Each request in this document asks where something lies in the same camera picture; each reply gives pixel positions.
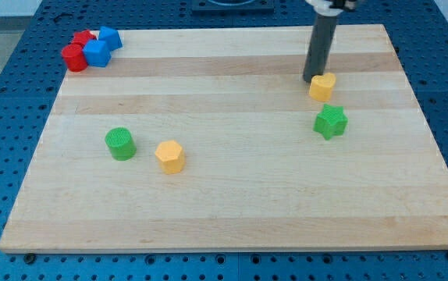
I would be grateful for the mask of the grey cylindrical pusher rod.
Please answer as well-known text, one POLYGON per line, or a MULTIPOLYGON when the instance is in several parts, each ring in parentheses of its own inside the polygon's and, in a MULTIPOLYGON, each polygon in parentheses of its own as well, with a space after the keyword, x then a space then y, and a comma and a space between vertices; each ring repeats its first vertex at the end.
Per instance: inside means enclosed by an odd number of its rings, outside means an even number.
POLYGON ((337 23, 337 16, 316 15, 304 64, 303 79, 306 83, 324 73, 337 23))

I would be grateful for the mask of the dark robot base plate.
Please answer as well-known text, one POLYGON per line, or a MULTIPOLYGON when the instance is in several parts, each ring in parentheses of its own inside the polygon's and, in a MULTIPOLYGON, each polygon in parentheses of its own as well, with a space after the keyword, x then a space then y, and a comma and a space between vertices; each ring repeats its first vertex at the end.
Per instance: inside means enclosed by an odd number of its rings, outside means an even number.
POLYGON ((192 0, 191 12, 273 12, 273 0, 192 0))

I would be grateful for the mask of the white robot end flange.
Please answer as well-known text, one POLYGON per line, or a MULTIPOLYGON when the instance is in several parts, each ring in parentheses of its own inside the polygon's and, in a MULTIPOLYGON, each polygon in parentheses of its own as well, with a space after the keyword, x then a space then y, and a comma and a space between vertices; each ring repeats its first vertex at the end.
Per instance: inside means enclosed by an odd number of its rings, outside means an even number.
POLYGON ((314 11, 322 16, 338 16, 342 12, 353 12, 358 0, 305 0, 314 11))

